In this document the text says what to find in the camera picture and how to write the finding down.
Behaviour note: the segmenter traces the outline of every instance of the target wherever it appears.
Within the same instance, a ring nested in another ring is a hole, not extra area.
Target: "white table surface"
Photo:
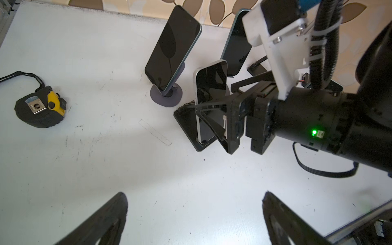
[[[352,178],[309,174],[292,142],[275,138],[260,156],[242,137],[227,154],[218,142],[195,151],[173,117],[155,104],[145,64],[165,20],[22,2],[0,48],[0,76],[35,73],[67,101],[64,120],[34,128],[15,102],[33,78],[0,84],[0,244],[54,244],[117,192],[129,208],[121,244],[268,244],[262,199],[269,190],[322,235],[392,196],[385,172],[360,165]],[[193,71],[220,58],[229,30],[203,26],[178,80],[179,104],[193,100]],[[246,66],[261,58],[253,49]],[[164,136],[164,144],[143,128]],[[311,167],[350,161],[299,149]]]

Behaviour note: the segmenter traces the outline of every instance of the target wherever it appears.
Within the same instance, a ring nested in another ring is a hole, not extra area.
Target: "patterned wallpaper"
[[[250,9],[261,0],[43,0],[127,14],[168,18],[174,6],[182,5],[200,23],[230,28],[241,8]],[[308,11],[312,21],[317,6]],[[392,0],[345,0],[340,26],[339,58],[333,80],[355,93],[356,66],[376,36],[392,20]]]
[[[231,27],[241,8],[251,9],[261,0],[43,0],[55,4],[168,19],[179,4],[201,24]]]

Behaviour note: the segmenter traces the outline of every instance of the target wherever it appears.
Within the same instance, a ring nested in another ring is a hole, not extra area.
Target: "screw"
[[[305,27],[306,27],[305,24],[301,24],[301,25],[298,27],[298,30],[299,30],[299,31],[302,31],[303,29],[305,29]]]
[[[275,38],[274,40],[273,40],[273,43],[274,44],[277,44],[277,43],[280,43],[282,41],[282,38],[279,36],[279,37],[277,37],[277,38]]]

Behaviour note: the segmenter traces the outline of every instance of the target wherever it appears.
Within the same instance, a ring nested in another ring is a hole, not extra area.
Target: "round phone stand base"
[[[171,90],[172,90],[172,95],[170,97],[165,97],[161,94],[159,89],[155,85],[153,85],[150,90],[151,99],[155,103],[162,105],[162,106],[165,106],[165,107],[176,106],[176,105],[178,105],[178,103],[181,100],[182,89],[178,84],[175,83],[173,85],[173,87],[171,88]]]

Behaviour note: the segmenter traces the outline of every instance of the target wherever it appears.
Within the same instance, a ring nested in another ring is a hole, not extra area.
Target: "black smartphone screen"
[[[188,55],[200,30],[200,23],[186,10],[179,5],[174,7],[145,67],[147,77],[159,90],[170,89],[170,81]]]
[[[245,62],[252,46],[248,43],[245,35],[245,29],[242,24],[242,17],[247,14],[249,10],[242,10],[236,16],[236,21],[233,23],[231,35],[228,37],[226,47],[223,51],[221,59],[227,61],[227,75],[237,75]]]
[[[196,92],[197,103],[208,102],[217,98],[226,96],[226,77],[227,62],[221,61],[217,64],[201,69],[196,75]],[[206,114],[214,121],[223,126],[223,112],[220,110],[212,110]],[[199,141],[205,143],[214,137],[211,129],[199,118]]]

